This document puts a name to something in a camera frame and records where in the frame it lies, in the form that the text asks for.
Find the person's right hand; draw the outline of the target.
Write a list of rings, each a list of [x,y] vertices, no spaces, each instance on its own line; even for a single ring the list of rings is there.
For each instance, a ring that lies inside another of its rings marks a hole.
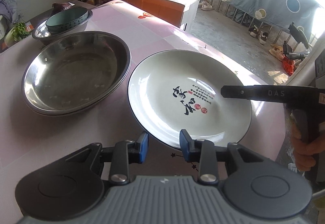
[[[301,140],[301,132],[295,121],[291,125],[291,143],[294,149],[293,155],[296,167],[302,172],[309,171],[316,165],[313,155],[324,151],[324,131],[320,131],[320,136],[312,143],[307,144]]]

